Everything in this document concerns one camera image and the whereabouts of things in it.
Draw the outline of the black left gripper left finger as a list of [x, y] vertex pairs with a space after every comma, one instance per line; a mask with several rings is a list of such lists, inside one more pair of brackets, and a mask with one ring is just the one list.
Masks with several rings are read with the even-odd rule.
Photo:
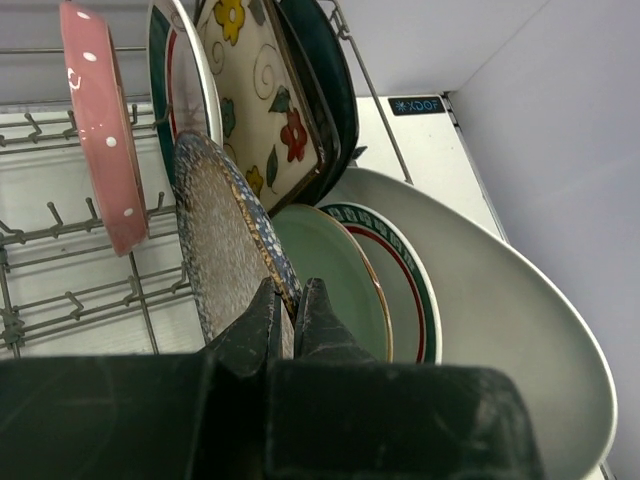
[[5, 479], [260, 479], [281, 299], [266, 279], [195, 353], [1, 365]]

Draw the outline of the white plate green red rim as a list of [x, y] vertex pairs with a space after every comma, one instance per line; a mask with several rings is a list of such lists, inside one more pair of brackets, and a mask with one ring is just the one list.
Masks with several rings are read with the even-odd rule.
[[440, 311], [426, 268], [401, 230], [381, 213], [353, 202], [334, 202], [321, 210], [356, 239], [380, 280], [390, 311], [393, 359], [442, 362]]

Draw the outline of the mint green flower plate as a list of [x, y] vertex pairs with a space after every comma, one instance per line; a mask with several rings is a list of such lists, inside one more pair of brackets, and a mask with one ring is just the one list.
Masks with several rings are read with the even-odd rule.
[[378, 360], [392, 360], [388, 303], [354, 236], [329, 214], [307, 205], [285, 207], [273, 224], [298, 278], [322, 279], [333, 311], [359, 345]]

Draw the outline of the white plate steam logo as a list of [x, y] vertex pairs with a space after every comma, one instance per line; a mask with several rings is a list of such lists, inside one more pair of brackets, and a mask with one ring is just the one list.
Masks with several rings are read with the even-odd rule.
[[174, 184], [180, 132], [199, 131], [223, 143], [220, 99], [202, 42], [180, 1], [149, 3], [146, 50], [155, 131], [168, 181]]

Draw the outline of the white oval plate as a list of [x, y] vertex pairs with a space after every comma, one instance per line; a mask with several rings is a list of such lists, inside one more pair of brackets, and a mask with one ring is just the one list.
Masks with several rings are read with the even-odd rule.
[[566, 296], [526, 257], [415, 187], [348, 169], [330, 202], [388, 218], [426, 267], [447, 364], [505, 373], [528, 408], [547, 475], [584, 479], [606, 459], [618, 403], [606, 357]]

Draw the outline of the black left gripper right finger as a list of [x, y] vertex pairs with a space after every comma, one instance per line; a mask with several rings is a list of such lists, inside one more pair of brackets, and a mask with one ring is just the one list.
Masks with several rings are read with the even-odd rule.
[[306, 283], [294, 356], [268, 370], [269, 479], [541, 479], [514, 382], [485, 367], [376, 361]]

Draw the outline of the pink dotted scalloped plate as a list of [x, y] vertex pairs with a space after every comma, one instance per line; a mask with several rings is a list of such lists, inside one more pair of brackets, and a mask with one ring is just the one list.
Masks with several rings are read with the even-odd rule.
[[126, 96], [110, 29], [72, 1], [59, 6], [67, 82], [95, 199], [114, 252], [148, 236], [148, 216]]

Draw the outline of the grey wire dish rack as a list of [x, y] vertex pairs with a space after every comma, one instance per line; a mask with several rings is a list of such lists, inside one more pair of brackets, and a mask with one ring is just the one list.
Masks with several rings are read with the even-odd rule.
[[129, 103], [149, 237], [118, 256], [67, 103], [1, 109], [1, 355], [169, 353], [202, 345], [151, 105]]

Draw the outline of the teal square plate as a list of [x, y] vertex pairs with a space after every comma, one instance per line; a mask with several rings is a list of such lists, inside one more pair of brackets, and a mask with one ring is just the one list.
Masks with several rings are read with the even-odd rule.
[[323, 181], [322, 199], [338, 182], [356, 151], [359, 117], [353, 82], [338, 36], [319, 3], [281, 1], [280, 6], [310, 61], [340, 139], [340, 157]]

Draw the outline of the cream floral square plate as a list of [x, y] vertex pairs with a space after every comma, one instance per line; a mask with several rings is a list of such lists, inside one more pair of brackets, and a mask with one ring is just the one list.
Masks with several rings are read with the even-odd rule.
[[270, 214], [326, 168], [322, 135], [273, 1], [205, 1], [196, 29], [220, 96], [224, 148]]

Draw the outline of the black floral square plate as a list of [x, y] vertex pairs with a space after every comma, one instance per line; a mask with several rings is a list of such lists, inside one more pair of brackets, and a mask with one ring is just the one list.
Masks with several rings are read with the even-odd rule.
[[319, 135], [321, 153], [324, 155], [320, 173], [304, 187], [296, 199], [297, 203], [314, 206], [327, 195], [331, 182], [337, 178], [342, 160], [340, 134], [323, 85], [320, 57], [310, 41], [310, 36], [303, 31], [309, 22], [299, 12], [299, 8], [292, 5], [292, 1], [275, 1], [274, 8], [291, 52], [304, 97], [310, 107], [312, 125]]

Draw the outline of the speckled brown round plate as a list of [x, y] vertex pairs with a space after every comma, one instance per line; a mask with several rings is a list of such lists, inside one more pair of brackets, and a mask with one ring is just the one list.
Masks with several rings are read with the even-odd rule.
[[283, 354], [291, 358], [302, 289], [269, 214], [227, 153], [202, 133], [178, 135], [174, 170], [179, 241], [205, 340], [235, 321], [270, 278], [282, 301]]

